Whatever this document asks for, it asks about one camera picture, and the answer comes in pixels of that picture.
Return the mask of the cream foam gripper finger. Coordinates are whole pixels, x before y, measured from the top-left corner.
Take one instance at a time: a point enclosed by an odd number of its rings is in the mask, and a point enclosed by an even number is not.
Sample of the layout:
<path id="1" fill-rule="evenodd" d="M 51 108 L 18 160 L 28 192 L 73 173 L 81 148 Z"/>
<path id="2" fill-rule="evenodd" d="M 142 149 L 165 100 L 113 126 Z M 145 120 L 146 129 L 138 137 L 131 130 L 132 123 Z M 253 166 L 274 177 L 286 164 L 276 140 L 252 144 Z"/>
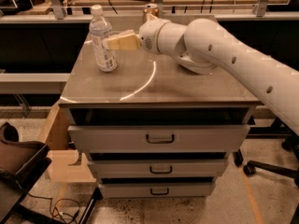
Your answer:
<path id="1" fill-rule="evenodd" d="M 110 50 L 137 50 L 141 47 L 139 35 L 133 30 L 126 30 L 112 35 L 102 41 L 104 47 Z"/>

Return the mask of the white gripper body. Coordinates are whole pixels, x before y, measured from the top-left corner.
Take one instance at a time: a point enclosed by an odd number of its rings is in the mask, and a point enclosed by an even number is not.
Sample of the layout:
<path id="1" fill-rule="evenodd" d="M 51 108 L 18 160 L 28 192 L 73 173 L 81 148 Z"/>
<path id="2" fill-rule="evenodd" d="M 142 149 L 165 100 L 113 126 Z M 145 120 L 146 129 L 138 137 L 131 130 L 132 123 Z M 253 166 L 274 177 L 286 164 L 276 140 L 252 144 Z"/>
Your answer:
<path id="1" fill-rule="evenodd" d="M 158 37 L 162 28 L 170 20 L 160 19 L 152 14 L 146 15 L 146 21 L 139 28 L 139 37 L 142 48 L 150 53 L 159 54 Z"/>

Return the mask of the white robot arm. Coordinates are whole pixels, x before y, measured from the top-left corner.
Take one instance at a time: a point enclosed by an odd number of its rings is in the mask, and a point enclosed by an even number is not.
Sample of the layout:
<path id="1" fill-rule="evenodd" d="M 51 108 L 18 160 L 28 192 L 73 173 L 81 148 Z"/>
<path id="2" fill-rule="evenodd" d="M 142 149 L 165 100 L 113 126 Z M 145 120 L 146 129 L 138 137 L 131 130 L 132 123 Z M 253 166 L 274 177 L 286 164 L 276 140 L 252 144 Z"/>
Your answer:
<path id="1" fill-rule="evenodd" d="M 209 74 L 218 66 L 299 134 L 298 72 L 242 43 L 213 20 L 200 18 L 181 25 L 148 15 L 137 33 L 127 30 L 112 35 L 103 45 L 168 55 L 198 74 Z"/>

